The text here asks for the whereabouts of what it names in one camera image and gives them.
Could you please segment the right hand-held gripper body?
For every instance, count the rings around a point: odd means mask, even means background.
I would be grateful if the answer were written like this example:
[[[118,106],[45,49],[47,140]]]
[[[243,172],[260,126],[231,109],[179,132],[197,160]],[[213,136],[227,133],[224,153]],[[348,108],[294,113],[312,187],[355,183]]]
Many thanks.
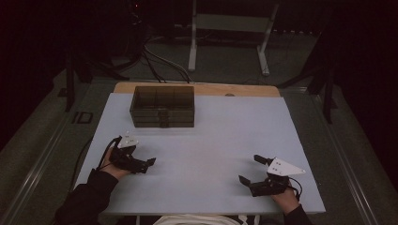
[[[296,197],[302,193],[302,185],[292,175],[305,174],[305,171],[277,157],[266,165],[267,178],[262,182],[251,183],[250,192],[254,197],[270,196],[283,193],[287,188],[295,191]]]

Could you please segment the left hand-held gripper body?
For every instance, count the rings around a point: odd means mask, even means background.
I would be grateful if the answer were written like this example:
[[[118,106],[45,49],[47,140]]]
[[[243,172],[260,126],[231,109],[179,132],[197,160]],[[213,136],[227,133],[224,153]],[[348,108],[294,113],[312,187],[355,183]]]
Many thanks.
[[[146,173],[149,164],[147,161],[135,158],[132,153],[138,141],[131,135],[119,136],[110,155],[110,161],[120,170],[131,173]]]

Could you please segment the translucent bottom drawer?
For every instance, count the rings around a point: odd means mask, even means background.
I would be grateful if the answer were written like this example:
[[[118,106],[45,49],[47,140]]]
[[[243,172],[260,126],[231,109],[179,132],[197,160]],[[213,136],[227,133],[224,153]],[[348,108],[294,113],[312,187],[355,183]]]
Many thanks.
[[[137,128],[194,128],[194,123],[179,122],[134,122]]]

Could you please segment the dark translucent drawer box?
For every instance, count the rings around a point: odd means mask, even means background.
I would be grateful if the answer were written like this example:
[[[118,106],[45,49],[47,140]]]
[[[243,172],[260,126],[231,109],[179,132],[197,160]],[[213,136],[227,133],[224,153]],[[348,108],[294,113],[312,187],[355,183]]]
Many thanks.
[[[192,86],[136,86],[130,105],[132,122],[194,123]]]

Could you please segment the person's left hand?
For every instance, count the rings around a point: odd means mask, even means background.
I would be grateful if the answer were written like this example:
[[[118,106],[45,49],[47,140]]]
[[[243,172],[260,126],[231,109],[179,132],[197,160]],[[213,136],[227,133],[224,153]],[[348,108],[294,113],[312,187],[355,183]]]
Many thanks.
[[[116,178],[117,180],[120,180],[124,176],[130,174],[129,171],[121,170],[117,168],[114,164],[111,163],[110,161],[110,155],[111,155],[112,149],[109,149],[104,157],[103,162],[101,163],[100,170],[102,172],[106,172]]]

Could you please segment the person's right hand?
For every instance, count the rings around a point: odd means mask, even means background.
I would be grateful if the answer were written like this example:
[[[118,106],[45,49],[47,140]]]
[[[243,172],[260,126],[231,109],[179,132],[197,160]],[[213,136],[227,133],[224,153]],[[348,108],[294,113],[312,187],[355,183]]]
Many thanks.
[[[271,198],[279,205],[285,215],[288,215],[300,206],[295,192],[291,188],[287,188],[283,193],[272,195]]]

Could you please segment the black metal stand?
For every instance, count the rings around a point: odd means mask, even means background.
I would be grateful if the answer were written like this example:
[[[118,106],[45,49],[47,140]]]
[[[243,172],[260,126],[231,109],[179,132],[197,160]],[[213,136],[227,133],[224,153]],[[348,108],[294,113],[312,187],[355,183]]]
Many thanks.
[[[335,57],[332,52],[334,47],[328,44],[328,35],[322,32],[316,40],[299,75],[277,85],[279,89],[287,88],[299,81],[312,77],[307,86],[309,95],[318,95],[323,91],[322,113],[329,124],[331,120],[331,109],[333,104],[332,92],[335,72]]]
[[[90,83],[93,76],[89,73],[88,66],[92,66],[102,71],[106,76],[113,78],[117,81],[128,81],[129,78],[120,75],[112,68],[105,66],[101,62],[94,60],[92,57],[72,52],[66,54],[66,90],[65,95],[67,98],[65,111],[69,112],[75,102],[75,80],[78,78],[83,83]]]

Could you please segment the white metal stand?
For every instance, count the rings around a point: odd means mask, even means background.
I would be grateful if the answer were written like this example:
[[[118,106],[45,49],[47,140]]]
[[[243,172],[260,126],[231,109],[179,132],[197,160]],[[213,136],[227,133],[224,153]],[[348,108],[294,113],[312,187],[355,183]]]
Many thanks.
[[[189,55],[188,71],[195,71],[197,56],[197,38],[198,29],[222,30],[222,31],[238,31],[262,33],[263,42],[257,46],[257,55],[260,65],[260,71],[264,76],[269,76],[269,66],[266,57],[266,47],[275,22],[275,18],[279,9],[279,4],[272,4],[269,16],[264,18],[221,15],[221,14],[205,14],[197,12],[197,0],[192,0],[192,16],[191,16],[191,48]]]

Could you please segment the metal floor rail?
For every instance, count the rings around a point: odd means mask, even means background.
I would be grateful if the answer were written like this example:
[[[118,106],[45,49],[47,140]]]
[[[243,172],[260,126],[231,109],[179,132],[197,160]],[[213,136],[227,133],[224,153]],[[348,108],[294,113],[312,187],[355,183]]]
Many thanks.
[[[64,132],[68,123],[67,119],[61,121],[51,136],[50,140],[46,143],[45,148],[39,155],[35,164],[23,180],[22,186],[19,188],[16,196],[9,205],[7,211],[0,219],[0,225],[15,225],[21,212],[24,210],[26,204],[35,191],[41,176],[44,174],[46,167],[51,159],[55,147],[58,145],[59,140]]]
[[[369,201],[363,191],[363,188],[359,182],[358,177],[348,160],[345,150],[338,140],[338,136],[331,124],[324,118],[323,115],[323,102],[319,96],[311,96],[311,100],[316,108],[318,117],[321,119],[323,127],[325,128],[328,136],[331,140],[334,153],[337,157],[340,171],[343,174],[344,180],[349,188],[351,196],[360,212],[364,225],[379,225],[379,222],[375,216],[374,210],[372,209]]]

